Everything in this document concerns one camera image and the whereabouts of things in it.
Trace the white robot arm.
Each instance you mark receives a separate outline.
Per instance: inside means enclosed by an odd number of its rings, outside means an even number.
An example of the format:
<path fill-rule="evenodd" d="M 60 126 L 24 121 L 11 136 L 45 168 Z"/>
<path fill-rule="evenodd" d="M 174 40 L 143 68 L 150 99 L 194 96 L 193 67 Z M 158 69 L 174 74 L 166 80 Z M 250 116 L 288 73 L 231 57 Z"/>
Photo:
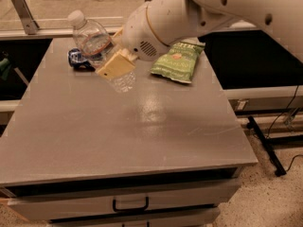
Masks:
<path fill-rule="evenodd" d="M 135 10 L 115 41 L 154 61 L 186 38 L 244 20 L 303 61 L 303 0 L 151 0 Z"/>

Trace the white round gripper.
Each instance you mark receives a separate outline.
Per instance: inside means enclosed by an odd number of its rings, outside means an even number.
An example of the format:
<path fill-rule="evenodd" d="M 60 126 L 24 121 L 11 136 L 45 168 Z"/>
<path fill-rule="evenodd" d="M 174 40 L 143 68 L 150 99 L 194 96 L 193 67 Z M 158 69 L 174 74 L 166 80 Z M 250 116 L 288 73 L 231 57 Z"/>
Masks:
<path fill-rule="evenodd" d="M 154 35 L 148 19 L 149 2 L 136 9 L 128 18 L 124 26 L 119 28 L 113 38 L 122 35 L 122 44 L 128 48 L 117 52 L 102 65 L 97 74 L 105 79 L 116 79 L 132 72 L 137 57 L 142 61 L 154 61 L 169 51 Z"/>

